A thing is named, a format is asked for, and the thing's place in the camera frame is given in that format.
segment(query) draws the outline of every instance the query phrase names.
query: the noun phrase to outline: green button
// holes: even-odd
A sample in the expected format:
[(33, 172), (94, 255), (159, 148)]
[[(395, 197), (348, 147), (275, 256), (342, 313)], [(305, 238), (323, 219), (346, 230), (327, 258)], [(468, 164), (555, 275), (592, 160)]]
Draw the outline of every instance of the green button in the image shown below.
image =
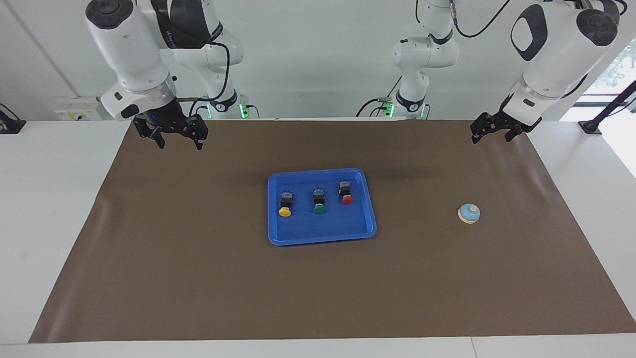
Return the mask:
[(316, 214), (324, 214), (327, 209), (324, 208), (323, 204), (318, 204), (314, 207), (314, 213)]

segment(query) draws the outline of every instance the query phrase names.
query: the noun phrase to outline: white table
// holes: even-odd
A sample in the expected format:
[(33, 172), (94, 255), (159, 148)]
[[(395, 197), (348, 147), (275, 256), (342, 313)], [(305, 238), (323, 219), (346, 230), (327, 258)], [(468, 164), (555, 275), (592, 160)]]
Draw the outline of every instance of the white table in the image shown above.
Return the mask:
[[(636, 179), (602, 137), (555, 136), (565, 125), (530, 138), (636, 317)], [(0, 136), (0, 357), (636, 357), (636, 334), (27, 345), (127, 128), (30, 122)]]

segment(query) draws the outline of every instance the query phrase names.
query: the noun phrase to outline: black stand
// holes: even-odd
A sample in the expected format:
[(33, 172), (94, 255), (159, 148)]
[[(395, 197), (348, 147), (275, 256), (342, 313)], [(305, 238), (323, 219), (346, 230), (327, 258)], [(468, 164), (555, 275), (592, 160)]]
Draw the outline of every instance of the black stand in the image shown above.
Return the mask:
[(13, 120), (0, 111), (0, 134), (18, 134), (26, 123), (26, 120)]
[(625, 102), (634, 92), (636, 92), (636, 81), (632, 82), (631, 85), (627, 86), (627, 88), (623, 91), (623, 93), (619, 94), (618, 97), (612, 101), (612, 103), (608, 104), (605, 109), (599, 113), (596, 118), (593, 120), (589, 120), (587, 122), (581, 121), (579, 125), (583, 129), (583, 131), (587, 134), (596, 134), (601, 135), (601, 131), (598, 129), (598, 125), (603, 122), (607, 116), (612, 114), (612, 112), (621, 106), (623, 102)]

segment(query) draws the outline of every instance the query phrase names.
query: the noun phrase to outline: red button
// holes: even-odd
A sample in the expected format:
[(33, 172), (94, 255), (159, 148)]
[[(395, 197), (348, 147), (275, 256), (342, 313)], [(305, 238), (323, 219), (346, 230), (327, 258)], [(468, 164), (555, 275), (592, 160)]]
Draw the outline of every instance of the red button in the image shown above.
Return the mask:
[(354, 203), (354, 197), (352, 197), (351, 195), (345, 195), (345, 196), (342, 198), (342, 203), (343, 203), (344, 205), (351, 205), (351, 204), (353, 204), (353, 203)]

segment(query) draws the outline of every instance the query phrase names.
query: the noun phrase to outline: white wall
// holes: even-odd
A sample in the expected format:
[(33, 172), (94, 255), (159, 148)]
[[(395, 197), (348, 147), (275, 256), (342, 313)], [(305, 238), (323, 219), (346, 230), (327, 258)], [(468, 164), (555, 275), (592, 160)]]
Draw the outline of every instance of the white wall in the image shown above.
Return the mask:
[[(94, 97), (115, 82), (84, 21), (88, 0), (0, 0), (0, 99), (7, 98), (31, 119), (55, 100)], [(384, 96), (399, 76), (391, 48), (400, 39), (425, 36), (415, 22), (415, 1), (400, 0), (215, 0), (225, 27), (244, 43), (245, 60), (232, 67), (235, 85), (259, 106), (264, 117), (346, 117), (367, 99)], [(480, 29), (503, 0), (465, 0), (459, 18), (465, 32)], [(476, 39), (460, 39), (456, 66), (432, 69), (428, 99), (432, 118), (474, 119), (496, 111), (525, 62), (509, 42), (518, 14), (532, 0), (512, 1), (495, 24)], [(37, 44), (6, 11), (6, 4)], [(636, 34), (636, 8), (623, 17), (612, 53), (596, 69), (583, 92)], [(53, 63), (48, 65), (46, 57)], [(162, 54), (179, 77), (180, 96), (201, 96), (204, 88), (170, 53)], [(22, 81), (15, 83), (13, 77)], [(67, 78), (70, 86), (63, 81)], [(43, 102), (35, 111), (30, 93)], [(572, 96), (550, 111), (556, 120), (576, 100)]]

